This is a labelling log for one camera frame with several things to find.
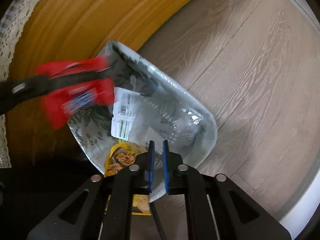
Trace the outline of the clear plastic bottle with label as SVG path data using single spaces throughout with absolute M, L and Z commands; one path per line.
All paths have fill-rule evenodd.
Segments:
M 190 146 L 202 131 L 202 116 L 162 93 L 143 96 L 116 87 L 111 135 L 117 139 L 148 144 L 167 140 L 175 147 Z

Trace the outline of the patterned grey trash bin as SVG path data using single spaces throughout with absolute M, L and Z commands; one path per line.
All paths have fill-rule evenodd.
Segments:
M 169 149 L 182 156 L 183 162 L 198 167 L 214 148 L 217 141 L 216 121 L 197 99 L 190 95 L 174 79 L 167 76 L 144 57 L 118 41 L 109 41 L 100 51 L 107 56 L 115 88 L 120 87 L 143 96 L 162 93 L 188 106 L 202 116 L 202 131 L 190 146 L 175 147 L 167 140 Z M 69 120 L 68 126 L 77 143 L 96 169 L 104 173 L 105 161 L 111 147 L 118 141 L 111 135 L 113 104 L 91 105 L 79 109 Z M 155 143 L 155 164 L 151 201 L 165 194 L 163 178 L 163 141 Z

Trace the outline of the yellow noodle packet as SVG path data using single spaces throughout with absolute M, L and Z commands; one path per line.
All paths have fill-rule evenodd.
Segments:
M 145 147 L 118 139 L 111 147 L 105 161 L 104 177 L 116 175 L 120 170 L 135 163 L 136 156 L 146 152 Z M 149 196 L 134 194 L 132 202 L 132 214 L 138 216 L 150 216 Z

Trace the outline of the brown checkered blanket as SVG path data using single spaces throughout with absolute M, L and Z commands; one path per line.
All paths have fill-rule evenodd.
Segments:
M 40 0 L 13 0 L 1 18 L 1 81 L 9 78 L 9 66 L 23 28 Z

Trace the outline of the orange wooden bed frame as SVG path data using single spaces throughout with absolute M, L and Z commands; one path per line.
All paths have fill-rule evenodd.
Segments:
M 9 78 L 38 64 L 95 56 L 115 39 L 138 50 L 190 0 L 40 0 L 25 24 Z

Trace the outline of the red snack bag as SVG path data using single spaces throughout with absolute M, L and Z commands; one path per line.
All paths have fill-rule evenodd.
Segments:
M 114 103 L 114 81 L 107 56 L 82 61 L 47 62 L 36 68 L 48 78 L 41 106 L 53 129 L 61 128 L 81 107 Z

